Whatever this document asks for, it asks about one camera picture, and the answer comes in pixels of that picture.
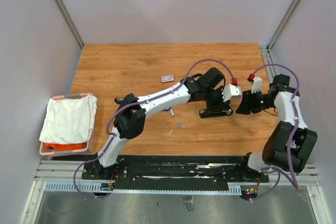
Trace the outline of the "small black clip object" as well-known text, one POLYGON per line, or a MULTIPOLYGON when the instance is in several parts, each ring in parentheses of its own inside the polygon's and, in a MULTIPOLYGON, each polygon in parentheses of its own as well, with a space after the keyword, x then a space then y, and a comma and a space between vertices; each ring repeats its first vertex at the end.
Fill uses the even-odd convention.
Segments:
POLYGON ((199 116, 201 119, 215 118, 215 117, 220 117, 220 116, 230 116, 232 114, 233 114, 233 110, 227 104, 199 110, 199 116))

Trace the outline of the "red white staple box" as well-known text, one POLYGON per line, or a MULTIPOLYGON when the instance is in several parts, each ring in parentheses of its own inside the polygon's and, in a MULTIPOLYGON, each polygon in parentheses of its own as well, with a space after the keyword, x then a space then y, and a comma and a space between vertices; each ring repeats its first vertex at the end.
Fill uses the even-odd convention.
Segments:
POLYGON ((173 82, 173 81, 174 81, 173 75, 168 75, 168 76, 162 76, 161 77, 161 82, 162 83, 168 83, 168 82, 173 82))

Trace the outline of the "blue black stapler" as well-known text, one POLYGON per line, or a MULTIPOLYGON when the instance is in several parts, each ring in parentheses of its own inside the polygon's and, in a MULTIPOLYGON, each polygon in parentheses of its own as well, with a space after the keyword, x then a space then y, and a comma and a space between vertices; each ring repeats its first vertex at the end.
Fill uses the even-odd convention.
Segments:
MULTIPOLYGON (((134 101, 130 101, 130 102, 129 101, 125 101, 124 98, 115 98, 114 101, 115 101, 116 104, 119 104, 119 105, 121 105, 123 103, 125 103, 125 104, 127 104, 127 103, 134 103, 134 101)), ((166 109, 163 109, 163 111, 169 112, 169 111, 172 111, 172 108, 168 107, 166 109)))

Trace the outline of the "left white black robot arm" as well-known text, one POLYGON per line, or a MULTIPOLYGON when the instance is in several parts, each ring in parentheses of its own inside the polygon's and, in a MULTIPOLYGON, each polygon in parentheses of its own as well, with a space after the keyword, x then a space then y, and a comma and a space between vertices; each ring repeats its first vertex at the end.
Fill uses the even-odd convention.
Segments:
POLYGON ((145 120, 169 107, 204 101, 206 108, 199 111, 201 118, 232 115, 230 101, 223 100, 224 86, 218 85, 221 81, 225 81, 225 76, 212 67, 205 74, 192 75, 151 95, 126 95, 107 125, 109 138, 97 153, 95 175, 102 180, 108 179, 112 175, 112 165, 116 163, 126 143, 143 132, 145 120))

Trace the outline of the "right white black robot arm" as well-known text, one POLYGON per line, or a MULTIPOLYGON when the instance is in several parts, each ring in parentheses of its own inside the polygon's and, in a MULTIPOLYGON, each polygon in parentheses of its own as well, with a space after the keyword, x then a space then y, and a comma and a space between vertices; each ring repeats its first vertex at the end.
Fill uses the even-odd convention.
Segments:
POLYGON ((288 158, 291 158, 293 172, 298 174, 305 167, 317 141, 317 133, 308 129, 299 108, 300 94, 289 86, 290 77, 276 75, 267 93, 261 92, 262 79, 250 74, 251 89, 244 91, 237 114, 250 115, 274 108, 278 124, 266 142, 262 153, 249 154, 248 163, 238 168, 238 177, 250 182, 257 175, 256 167, 276 166, 290 171, 288 158))

